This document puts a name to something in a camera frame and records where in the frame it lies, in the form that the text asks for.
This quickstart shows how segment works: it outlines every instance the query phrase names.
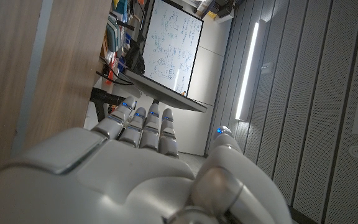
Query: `whiteboard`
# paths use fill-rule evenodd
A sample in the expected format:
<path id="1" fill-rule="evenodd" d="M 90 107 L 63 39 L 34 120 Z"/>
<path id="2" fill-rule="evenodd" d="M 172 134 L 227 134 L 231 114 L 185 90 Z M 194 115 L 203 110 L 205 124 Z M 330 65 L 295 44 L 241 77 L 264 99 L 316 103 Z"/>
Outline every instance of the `whiteboard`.
<path id="1" fill-rule="evenodd" d="M 145 76 L 187 96 L 202 27 L 195 16 L 155 0 L 143 52 Z"/>

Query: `wooden panel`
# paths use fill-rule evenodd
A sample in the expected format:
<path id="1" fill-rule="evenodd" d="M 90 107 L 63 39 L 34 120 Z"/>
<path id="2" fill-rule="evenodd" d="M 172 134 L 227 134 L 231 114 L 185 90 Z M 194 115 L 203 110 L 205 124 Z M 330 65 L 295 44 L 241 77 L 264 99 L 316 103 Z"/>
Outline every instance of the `wooden panel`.
<path id="1" fill-rule="evenodd" d="M 41 3 L 0 1 L 0 163 L 15 136 Z"/>
<path id="2" fill-rule="evenodd" d="M 25 148 L 83 126 L 110 4 L 54 0 Z"/>

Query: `whiteboard frame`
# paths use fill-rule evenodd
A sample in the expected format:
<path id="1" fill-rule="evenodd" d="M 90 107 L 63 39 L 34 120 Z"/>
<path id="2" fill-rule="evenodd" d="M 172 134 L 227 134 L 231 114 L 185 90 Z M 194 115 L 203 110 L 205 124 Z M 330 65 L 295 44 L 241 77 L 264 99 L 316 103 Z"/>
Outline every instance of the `whiteboard frame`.
<path id="1" fill-rule="evenodd" d="M 158 0 L 153 0 L 153 4 L 152 4 L 152 10 L 150 12 L 150 18 L 149 18 L 149 21 L 147 23 L 147 33 L 146 33 L 146 37 L 144 38 L 144 45 L 143 45 L 143 49 L 142 49 L 142 55 L 144 53 L 144 49 L 145 49 L 145 46 L 146 46 L 146 41 L 147 41 L 147 36 L 149 35 L 149 26 L 150 26 L 150 21 L 152 20 L 152 16 L 153 16 L 153 10 L 154 10 L 154 3 L 158 1 Z M 196 63 L 196 58 L 197 58 L 197 51 L 198 51 L 198 47 L 199 47 L 199 44 L 200 44 L 200 38 L 201 38 L 201 33 L 203 31 L 203 26 L 204 26 L 204 20 L 200 19 L 199 17 L 196 17 L 195 15 L 192 15 L 190 14 L 189 12 L 186 12 L 184 11 L 183 9 L 179 9 L 175 6 L 172 6 L 171 4 L 169 4 L 168 2 L 166 2 L 165 0 L 161 0 L 163 1 L 165 4 L 168 4 L 169 6 L 171 7 L 174 7 L 175 9 L 178 9 L 179 11 L 182 11 L 186 14 L 188 14 L 189 16 L 201 21 L 201 29 L 200 29 L 200 36 L 198 36 L 198 41 L 197 41 L 197 49 L 196 49 L 196 53 L 194 54 L 194 61 L 193 61 L 193 66 L 191 67 L 191 73 L 190 73 L 190 79 L 189 79 L 189 85 L 187 86 L 187 91 L 186 91 L 186 95 L 185 97 L 187 97 L 189 95 L 189 89 L 190 89 L 190 83 L 191 83 L 191 78 L 193 76 L 193 70 L 194 70 L 194 64 Z"/>

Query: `perforated wall panel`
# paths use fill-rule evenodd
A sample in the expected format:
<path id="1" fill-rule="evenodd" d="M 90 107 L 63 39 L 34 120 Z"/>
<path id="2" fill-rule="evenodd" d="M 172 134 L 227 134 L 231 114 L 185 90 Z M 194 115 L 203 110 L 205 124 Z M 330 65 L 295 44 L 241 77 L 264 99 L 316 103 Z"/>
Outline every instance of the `perforated wall panel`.
<path id="1" fill-rule="evenodd" d="M 242 152 L 244 152 L 244 148 L 246 147 L 246 140 L 248 135 L 248 126 L 249 123 L 246 122 L 239 122 L 237 125 L 237 132 L 236 132 L 236 141 L 240 146 Z"/>
<path id="2" fill-rule="evenodd" d="M 242 17 L 242 24 L 239 33 L 239 40 L 237 43 L 236 52 L 234 54 L 233 65 L 229 73 L 230 81 L 229 81 L 229 86 L 226 90 L 227 93 L 226 93 L 226 99 L 224 101 L 224 109 L 223 109 L 223 115 L 221 121 L 222 125 L 228 126 L 229 128 L 233 128 L 232 126 L 229 125 L 229 120 L 232 111 L 235 111 L 237 106 L 233 104 L 233 98 L 234 98 L 234 93 L 236 92 L 237 83 L 239 82 L 240 68 L 244 63 L 244 54 L 245 52 L 248 52 L 249 44 L 250 44 L 249 40 L 252 37 L 252 35 L 249 35 L 249 31 L 250 33 L 252 33 L 252 28 L 249 29 L 249 27 L 250 27 L 250 19 L 251 19 L 253 7 L 254 7 L 253 0 L 246 2 L 246 8 L 244 9 L 244 15 Z"/>
<path id="3" fill-rule="evenodd" d="M 323 215 L 357 30 L 358 0 L 335 0 L 293 204 L 316 222 L 321 222 Z"/>
<path id="4" fill-rule="evenodd" d="M 240 7 L 235 11 L 234 14 L 234 21 L 232 22 L 232 27 L 229 36 L 229 43 L 226 49 L 227 52 L 223 62 L 221 81 L 219 83 L 218 95 L 214 107 L 214 114 L 212 118 L 213 120 L 211 122 L 211 126 L 209 127 L 210 132 L 207 142 L 208 145 L 207 153 L 209 151 L 210 145 L 213 142 L 211 136 L 213 132 L 211 130 L 217 128 L 221 124 L 222 114 L 224 109 L 224 100 L 226 99 L 226 90 L 230 79 L 230 76 L 228 74 L 229 71 L 231 70 L 232 63 L 234 60 L 234 54 L 236 52 L 237 41 L 239 38 L 239 33 L 242 23 L 242 15 L 244 14 L 245 6 L 246 6 L 245 4 L 240 5 Z"/>
<path id="5" fill-rule="evenodd" d="M 250 18 L 249 18 L 249 25 L 248 25 L 248 32 L 246 35 L 246 42 L 244 45 L 244 48 L 240 51 L 242 52 L 241 55 L 241 60 L 239 61 L 240 67 L 238 70 L 235 70 L 233 68 L 232 74 L 234 73 L 238 73 L 237 76 L 237 80 L 236 80 L 236 87 L 235 87 L 235 92 L 233 93 L 234 95 L 231 95 L 231 97 L 228 97 L 226 100 L 226 103 L 230 103 L 231 106 L 231 111 L 230 111 L 230 116 L 229 116 L 229 125 L 228 127 L 234 131 L 237 131 L 237 124 L 239 123 L 238 120 L 236 120 L 236 112 L 237 112 L 237 104 L 240 98 L 240 93 L 241 93 L 241 88 L 242 88 L 242 81 L 244 79 L 244 72 L 246 70 L 246 64 L 247 64 L 247 59 L 248 59 L 248 54 L 249 54 L 249 49 L 250 49 L 250 43 L 251 43 L 251 38 L 254 34 L 254 28 L 255 28 L 255 23 L 259 22 L 260 19 L 260 14 L 262 12 L 262 6 L 264 4 L 263 1 L 254 1 L 254 2 L 247 2 L 247 4 L 252 5 L 252 12 L 250 13 Z M 246 137 L 243 136 L 243 138 L 245 139 L 241 139 L 240 141 L 246 141 Z"/>
<path id="6" fill-rule="evenodd" d="M 275 166 L 306 5 L 307 0 L 297 0 L 291 1 L 288 7 L 258 158 L 258 166 L 269 177 L 272 177 Z"/>
<path id="7" fill-rule="evenodd" d="M 264 63 L 277 63 L 278 52 L 282 40 L 282 34 L 287 16 L 288 0 L 276 0 L 270 30 L 268 33 Z M 260 140 L 265 123 L 267 105 L 272 89 L 274 73 L 261 75 L 255 97 L 254 110 L 252 112 L 249 135 L 246 144 L 245 155 L 252 161 L 257 162 Z"/>
<path id="8" fill-rule="evenodd" d="M 274 182 L 290 205 L 305 139 L 311 98 L 323 47 L 331 0 L 309 0 L 288 100 Z"/>
<path id="9" fill-rule="evenodd" d="M 349 154 L 351 146 L 358 146 L 358 134 L 352 134 L 357 100 L 358 54 L 325 223 L 358 223 L 358 158 Z"/>

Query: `white robotic palm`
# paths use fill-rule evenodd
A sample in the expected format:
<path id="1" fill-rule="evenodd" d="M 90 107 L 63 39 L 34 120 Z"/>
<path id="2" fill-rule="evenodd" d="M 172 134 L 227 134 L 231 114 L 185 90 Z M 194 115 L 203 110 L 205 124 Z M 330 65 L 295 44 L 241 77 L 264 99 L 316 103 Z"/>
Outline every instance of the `white robotic palm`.
<path id="1" fill-rule="evenodd" d="M 179 160 L 172 111 L 128 97 L 0 169 L 0 223 L 291 223 L 274 183 L 219 127 L 198 175 Z"/>

